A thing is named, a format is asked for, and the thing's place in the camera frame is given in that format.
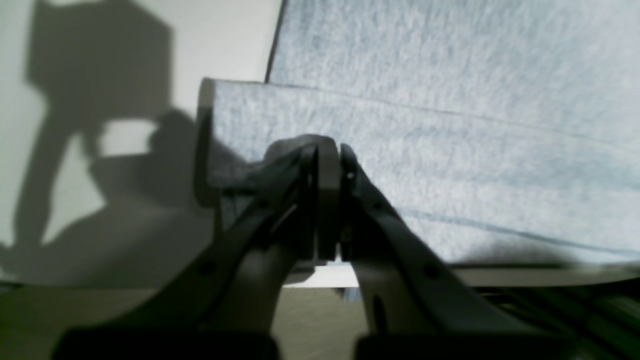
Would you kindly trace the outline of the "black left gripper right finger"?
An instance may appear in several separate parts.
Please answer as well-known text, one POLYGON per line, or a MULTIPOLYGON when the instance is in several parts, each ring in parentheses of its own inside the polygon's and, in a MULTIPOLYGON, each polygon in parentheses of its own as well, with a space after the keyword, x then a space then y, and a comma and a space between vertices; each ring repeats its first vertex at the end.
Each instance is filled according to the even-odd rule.
POLYGON ((345 144, 340 165, 340 246, 375 337, 439 346, 542 344, 542 332, 487 303, 409 230, 345 144))

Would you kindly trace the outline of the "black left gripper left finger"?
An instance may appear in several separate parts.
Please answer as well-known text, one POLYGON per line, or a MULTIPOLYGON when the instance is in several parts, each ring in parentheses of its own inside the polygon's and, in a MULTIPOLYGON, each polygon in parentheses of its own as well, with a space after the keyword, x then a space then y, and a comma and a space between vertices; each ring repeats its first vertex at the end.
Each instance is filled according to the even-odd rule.
POLYGON ((236 222, 167 287, 103 326, 110 346, 273 346, 282 285, 320 257, 319 145, 262 171, 236 222))

